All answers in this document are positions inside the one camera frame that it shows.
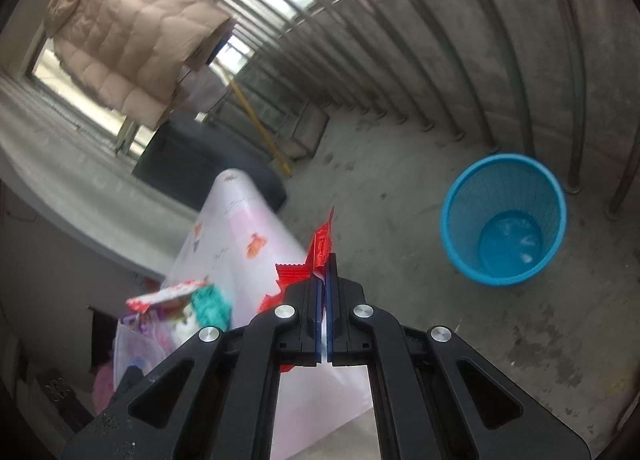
window sill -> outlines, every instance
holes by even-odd
[[[0,177],[96,252],[160,279],[197,213],[130,175],[130,165],[65,122],[27,78],[0,74]]]

beige down jacket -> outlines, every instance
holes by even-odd
[[[183,65],[202,67],[233,22],[208,0],[51,0],[44,26],[73,80],[155,129]]]

teal cloth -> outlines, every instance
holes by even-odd
[[[231,326],[231,303],[226,302],[215,285],[197,289],[191,294],[191,304],[201,326],[217,326],[222,331]]]

candy wrapper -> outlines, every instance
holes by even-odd
[[[180,297],[191,295],[206,284],[206,281],[183,281],[182,283],[162,288],[157,292],[127,299],[127,306],[139,314],[145,313],[149,310],[149,307],[158,304],[162,304],[166,309],[166,303],[177,300]]]
[[[315,274],[324,281],[324,265],[331,253],[331,220],[334,217],[333,208],[329,212],[329,219],[315,231],[303,265],[276,265],[278,272],[277,283],[280,292],[276,295],[265,295],[258,308],[258,313],[275,308],[284,302],[284,293],[289,285],[305,281]]]

blue mesh trash can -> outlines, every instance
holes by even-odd
[[[556,178],[526,156],[490,156],[449,189],[440,233],[456,268],[491,286],[525,281],[554,256],[566,228]]]

